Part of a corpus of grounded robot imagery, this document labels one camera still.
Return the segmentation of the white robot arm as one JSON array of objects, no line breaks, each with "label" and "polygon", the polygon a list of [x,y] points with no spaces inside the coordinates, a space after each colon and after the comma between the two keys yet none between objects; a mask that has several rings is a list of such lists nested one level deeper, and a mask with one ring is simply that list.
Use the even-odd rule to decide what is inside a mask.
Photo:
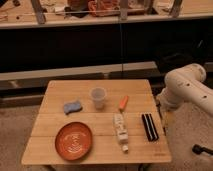
[{"label": "white robot arm", "polygon": [[157,100],[167,111],[177,110],[189,101],[213,117],[213,89],[204,84],[205,79],[206,70],[197,63],[171,70],[165,75],[165,87]]}]

